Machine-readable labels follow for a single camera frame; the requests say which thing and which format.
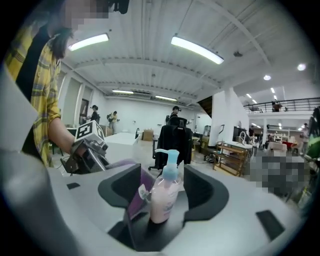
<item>table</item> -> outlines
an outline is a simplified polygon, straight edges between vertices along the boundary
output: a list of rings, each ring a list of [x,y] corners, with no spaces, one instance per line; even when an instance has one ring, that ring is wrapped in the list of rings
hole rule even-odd
[[[48,168],[57,207],[80,248],[85,248],[87,255],[103,255],[107,251],[118,255],[138,255],[107,234],[107,231],[123,219],[125,210],[107,204],[97,190],[101,181],[127,167],[71,177],[62,177],[56,169]],[[290,239],[299,226],[299,216],[288,205],[275,195],[256,187],[253,182],[201,167],[199,171],[222,182],[229,191],[229,201],[212,219],[187,222],[174,240],[162,250],[164,255],[262,255],[261,250]],[[70,183],[78,183],[80,186],[68,190],[66,185]],[[256,218],[256,212],[266,209],[285,227],[282,235],[272,243]]]
[[[108,148],[105,158],[110,164],[124,159],[136,159],[139,156],[138,140],[135,133],[119,132],[104,138]]]
[[[287,151],[287,144],[282,144],[282,143],[277,143],[277,142],[269,142],[268,151],[270,151],[271,149],[286,152]]]

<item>light blue pump dispenser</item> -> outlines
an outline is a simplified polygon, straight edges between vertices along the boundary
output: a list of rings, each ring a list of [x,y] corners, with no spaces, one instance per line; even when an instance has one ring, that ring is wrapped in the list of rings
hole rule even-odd
[[[168,154],[166,166],[163,167],[162,177],[166,181],[172,182],[178,178],[178,165],[177,160],[179,151],[175,149],[165,150],[162,148],[156,149],[154,152],[162,152]]]

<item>pump bottle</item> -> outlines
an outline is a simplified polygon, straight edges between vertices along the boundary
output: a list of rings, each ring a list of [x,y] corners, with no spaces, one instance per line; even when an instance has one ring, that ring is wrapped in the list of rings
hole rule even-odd
[[[170,217],[170,212],[176,202],[181,179],[178,177],[177,159],[179,151],[175,149],[156,149],[155,152],[168,154],[168,160],[151,190],[150,219],[153,223],[162,223]]]

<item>yellow plaid shirt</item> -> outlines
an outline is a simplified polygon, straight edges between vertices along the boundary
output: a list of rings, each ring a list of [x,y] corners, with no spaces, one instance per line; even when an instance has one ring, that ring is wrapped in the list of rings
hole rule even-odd
[[[28,49],[40,26],[33,23],[22,28],[12,41],[5,56],[5,64],[14,80],[26,59]],[[43,47],[36,68],[31,94],[31,105],[36,109],[38,116],[33,123],[35,146],[45,166],[52,167],[49,150],[48,128],[50,122],[60,118],[58,108],[57,77],[60,72],[60,60],[56,59],[51,50],[54,38],[51,38]]]

